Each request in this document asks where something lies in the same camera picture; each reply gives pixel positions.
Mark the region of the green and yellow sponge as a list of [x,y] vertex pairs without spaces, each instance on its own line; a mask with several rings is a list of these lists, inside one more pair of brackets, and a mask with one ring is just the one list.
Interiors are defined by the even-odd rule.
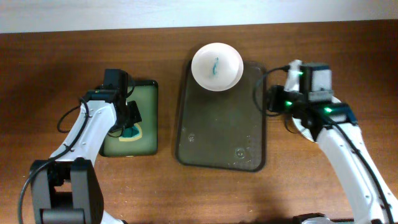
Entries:
[[133,142],[142,138],[142,128],[138,124],[125,128],[119,137],[121,142]]

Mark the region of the pale green plate with stain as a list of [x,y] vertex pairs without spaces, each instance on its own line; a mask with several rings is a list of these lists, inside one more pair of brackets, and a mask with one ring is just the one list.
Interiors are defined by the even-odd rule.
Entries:
[[312,138],[312,134],[309,129],[304,128],[301,125],[301,120],[298,118],[291,118],[291,122],[293,122],[294,127],[298,131],[299,134],[301,134],[305,139],[308,139],[310,142],[314,142]]

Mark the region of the pink plate with stain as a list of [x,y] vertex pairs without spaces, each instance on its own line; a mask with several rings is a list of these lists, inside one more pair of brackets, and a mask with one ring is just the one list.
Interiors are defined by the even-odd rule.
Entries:
[[202,46],[193,56],[191,71],[195,81],[210,91],[234,87],[243,75],[243,59],[232,46],[220,42]]

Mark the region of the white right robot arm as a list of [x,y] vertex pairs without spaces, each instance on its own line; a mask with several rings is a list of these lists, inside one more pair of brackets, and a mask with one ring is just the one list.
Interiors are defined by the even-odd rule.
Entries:
[[373,162],[348,104],[331,90],[300,92],[275,85],[267,110],[289,115],[297,131],[315,142],[334,169],[355,223],[397,223],[397,198]]

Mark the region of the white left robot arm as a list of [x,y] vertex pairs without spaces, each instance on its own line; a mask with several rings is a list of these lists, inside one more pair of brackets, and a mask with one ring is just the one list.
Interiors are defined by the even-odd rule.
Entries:
[[22,220],[30,188],[36,223],[121,223],[104,209],[94,164],[105,137],[140,121],[135,102],[122,90],[90,90],[80,98],[80,114],[59,148],[32,163],[18,201]]

